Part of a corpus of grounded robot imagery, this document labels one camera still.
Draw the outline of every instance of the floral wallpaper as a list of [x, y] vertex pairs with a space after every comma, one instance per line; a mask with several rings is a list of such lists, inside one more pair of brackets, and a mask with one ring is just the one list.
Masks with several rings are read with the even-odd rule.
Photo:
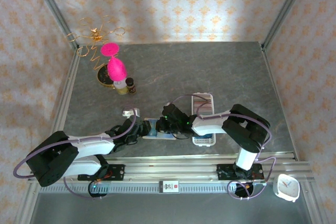
[[[285, 0], [55, 0], [71, 31], [89, 34], [110, 15], [109, 28], [125, 27], [119, 42], [263, 41]], [[78, 39], [78, 43], [87, 40]]]
[[336, 220], [336, 0], [297, 0], [267, 56], [301, 160]]
[[44, 0], [0, 4], [0, 223], [13, 223], [27, 185], [13, 168], [49, 135], [72, 50]]

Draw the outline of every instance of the gray tabletop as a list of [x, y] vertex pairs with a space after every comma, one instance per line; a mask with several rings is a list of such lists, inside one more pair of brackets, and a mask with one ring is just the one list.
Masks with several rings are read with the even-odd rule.
[[303, 195], [288, 202], [268, 185], [260, 196], [243, 201], [227, 194], [114, 194], [95, 201], [71, 194], [39, 194], [30, 223], [310, 224], [311, 220]]
[[[125, 120], [122, 109], [134, 106], [142, 118], [159, 118], [167, 102], [188, 93], [209, 92], [215, 113], [240, 103], [271, 124], [273, 140], [266, 152], [293, 152], [281, 106], [257, 42], [195, 42], [121, 45], [119, 58], [137, 93], [119, 95], [97, 81], [91, 54], [79, 61], [64, 132], [86, 136], [102, 133]], [[100, 62], [108, 62], [102, 57]], [[191, 98], [176, 106], [191, 113]], [[114, 157], [237, 153], [239, 146], [226, 134], [217, 143], [198, 147], [188, 140], [143, 140], [113, 153]]]

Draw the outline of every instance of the label sticker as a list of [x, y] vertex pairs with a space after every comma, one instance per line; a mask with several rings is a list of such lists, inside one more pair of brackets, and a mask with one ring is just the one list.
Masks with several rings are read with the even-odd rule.
[[178, 193], [180, 191], [178, 180], [160, 181], [159, 185], [161, 193]]

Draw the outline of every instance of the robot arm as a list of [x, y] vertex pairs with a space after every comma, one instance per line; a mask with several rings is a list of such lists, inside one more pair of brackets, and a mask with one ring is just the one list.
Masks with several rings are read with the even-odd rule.
[[186, 118], [173, 104], [165, 106], [162, 114], [175, 129], [185, 135], [190, 135], [190, 132], [191, 136], [227, 133], [240, 146], [235, 164], [242, 170], [251, 169], [265, 142], [265, 128], [270, 127], [268, 121], [240, 104], [235, 104], [231, 110], [224, 113], [202, 118], [195, 115]]
[[[186, 136], [215, 133], [230, 135], [240, 146], [235, 162], [237, 168], [234, 170], [235, 173], [240, 174], [250, 170], [265, 141], [267, 131], [264, 128], [269, 128], [269, 123], [265, 119], [240, 104], [234, 105], [225, 114], [204, 116], [202, 119], [196, 115], [187, 116], [173, 104], [165, 106], [162, 114], [163, 117], [156, 123], [157, 131], [180, 132]], [[246, 120], [244, 117], [259, 123]], [[70, 143], [44, 150], [30, 158], [27, 164], [41, 186], [49, 186], [69, 175], [85, 174], [101, 178], [108, 171], [108, 164], [102, 155], [137, 143], [139, 136], [148, 135], [151, 130], [149, 122], [142, 121], [139, 117], [136, 117], [134, 126], [129, 130], [131, 125], [132, 121], [127, 119], [122, 125], [114, 126], [105, 133], [91, 137], [67, 136], [63, 131], [55, 132], [32, 152], [59, 141], [71, 140]], [[122, 137], [111, 139], [127, 130], [129, 130], [127, 134]]]

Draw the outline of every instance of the white clock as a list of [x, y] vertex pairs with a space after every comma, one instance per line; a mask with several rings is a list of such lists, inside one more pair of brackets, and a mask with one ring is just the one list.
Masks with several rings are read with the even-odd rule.
[[295, 202], [300, 195], [300, 184], [295, 178], [280, 174], [274, 180], [273, 191], [276, 196]]

